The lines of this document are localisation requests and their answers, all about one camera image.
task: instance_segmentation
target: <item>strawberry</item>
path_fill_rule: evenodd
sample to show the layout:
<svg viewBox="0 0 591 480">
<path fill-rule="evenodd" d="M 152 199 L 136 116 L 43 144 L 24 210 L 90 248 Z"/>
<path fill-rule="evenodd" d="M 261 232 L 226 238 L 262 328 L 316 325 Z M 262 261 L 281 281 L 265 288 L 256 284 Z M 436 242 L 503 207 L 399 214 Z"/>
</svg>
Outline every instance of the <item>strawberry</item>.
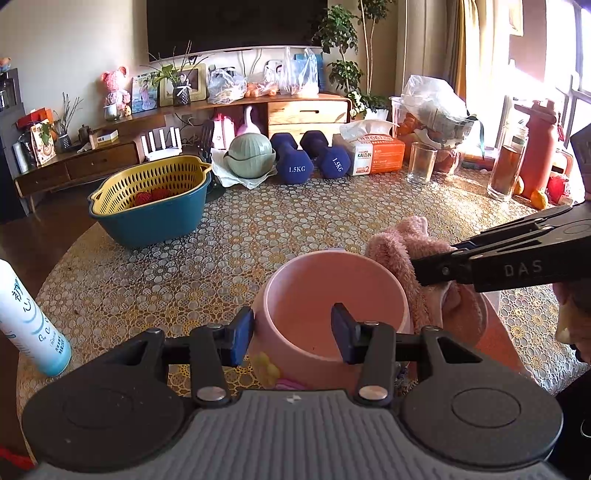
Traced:
<svg viewBox="0 0 591 480">
<path fill-rule="evenodd" d="M 162 199 L 167 199 L 168 197 L 171 197 L 172 194 L 170 193 L 169 189 L 154 189 L 152 190 L 152 200 L 153 201 L 157 201 L 157 200 L 162 200 Z"/>
<path fill-rule="evenodd" d="M 145 205 L 146 203 L 153 202 L 152 194 L 150 192 L 138 192 L 134 197 L 134 206 Z"/>
</svg>

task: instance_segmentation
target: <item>blue dumbbell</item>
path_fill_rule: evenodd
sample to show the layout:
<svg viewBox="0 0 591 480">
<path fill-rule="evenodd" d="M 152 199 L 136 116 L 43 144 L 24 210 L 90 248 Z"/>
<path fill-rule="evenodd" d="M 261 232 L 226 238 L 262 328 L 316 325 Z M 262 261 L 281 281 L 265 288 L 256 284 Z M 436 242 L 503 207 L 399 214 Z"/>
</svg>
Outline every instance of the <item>blue dumbbell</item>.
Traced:
<svg viewBox="0 0 591 480">
<path fill-rule="evenodd" d="M 316 159 L 316 164 L 324 178 L 344 177 L 351 166 L 347 151 L 339 146 L 329 147 L 324 133 L 319 130 L 308 130 L 301 138 L 300 145 L 310 158 Z"/>
<path fill-rule="evenodd" d="M 273 135 L 271 145 L 279 159 L 277 171 L 285 183 L 290 185 L 304 183 L 311 177 L 314 164 L 306 152 L 297 149 L 297 143 L 291 134 Z"/>
</svg>

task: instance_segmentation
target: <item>white router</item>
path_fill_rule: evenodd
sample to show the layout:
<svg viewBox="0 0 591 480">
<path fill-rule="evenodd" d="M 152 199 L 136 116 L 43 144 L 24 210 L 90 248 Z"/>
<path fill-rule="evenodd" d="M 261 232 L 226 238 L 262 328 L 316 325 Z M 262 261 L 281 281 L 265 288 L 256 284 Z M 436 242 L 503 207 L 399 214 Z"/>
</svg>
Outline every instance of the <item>white router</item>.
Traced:
<svg viewBox="0 0 591 480">
<path fill-rule="evenodd" d="M 148 150 L 148 143 L 145 135 L 142 135 L 142 148 L 144 149 L 145 159 L 148 161 L 160 160 L 162 158 L 175 157 L 183 153 L 183 144 L 181 143 L 181 132 L 178 128 L 170 127 L 170 138 L 172 139 L 172 146 L 167 147 L 164 141 L 164 129 L 161 128 L 160 134 L 160 150 L 156 150 L 154 142 L 154 133 L 148 133 L 150 138 L 151 151 Z"/>
</svg>

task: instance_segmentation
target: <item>table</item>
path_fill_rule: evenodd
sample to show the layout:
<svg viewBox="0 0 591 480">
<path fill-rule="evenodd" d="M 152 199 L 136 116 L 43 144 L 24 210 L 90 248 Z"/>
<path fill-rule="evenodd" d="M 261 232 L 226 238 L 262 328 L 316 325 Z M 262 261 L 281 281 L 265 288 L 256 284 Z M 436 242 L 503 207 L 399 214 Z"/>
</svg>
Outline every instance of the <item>table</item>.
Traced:
<svg viewBox="0 0 591 480">
<path fill-rule="evenodd" d="M 401 171 L 314 178 L 297 186 L 270 179 L 251 191 L 232 188 L 206 206 L 197 231 L 133 251 L 95 224 L 72 245 L 37 296 L 70 340 L 67 371 L 148 327 L 180 336 L 207 322 L 228 323 L 289 259 L 338 247 L 363 254 L 371 235 L 404 216 L 424 215 L 432 235 L 453 243 L 532 212 L 515 201 L 488 198 L 488 177 L 476 171 L 460 169 L 423 188 L 404 178 Z M 499 314 L 526 368 L 550 392 L 586 370 L 568 346 L 554 341 L 558 304 L 550 287 L 502 292 Z M 233 393 L 259 386 L 248 360 L 226 369 L 226 379 Z M 171 367 L 168 381 L 187 395 L 188 366 Z M 21 356 L 19 416 L 49 382 Z"/>
</svg>

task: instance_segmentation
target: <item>wooden drawer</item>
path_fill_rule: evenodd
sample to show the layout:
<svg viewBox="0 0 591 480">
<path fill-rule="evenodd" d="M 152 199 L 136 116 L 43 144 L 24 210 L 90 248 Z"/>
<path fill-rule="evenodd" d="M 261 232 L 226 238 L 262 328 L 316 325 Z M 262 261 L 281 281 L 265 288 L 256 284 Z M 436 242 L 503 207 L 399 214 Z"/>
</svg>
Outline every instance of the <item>wooden drawer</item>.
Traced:
<svg viewBox="0 0 591 480">
<path fill-rule="evenodd" d="M 66 166 L 61 162 L 40 167 L 14 180 L 21 197 L 26 197 L 36 192 L 51 190 L 68 181 L 70 181 L 68 171 L 66 170 Z"/>
<path fill-rule="evenodd" d="M 339 133 L 339 127 L 341 124 L 289 124 L 289 125 L 269 125 L 269 138 L 276 133 L 290 133 L 294 136 L 295 141 L 300 143 L 301 137 L 308 130 L 320 130 L 326 136 L 329 141 L 329 145 L 332 145 L 333 134 Z"/>
<path fill-rule="evenodd" d="M 349 102 L 346 100 L 295 100 L 270 102 L 269 125 L 344 124 Z"/>
<path fill-rule="evenodd" d="M 139 163 L 134 143 L 100 148 L 81 157 L 66 160 L 66 167 L 72 180 L 108 173 Z"/>
</svg>

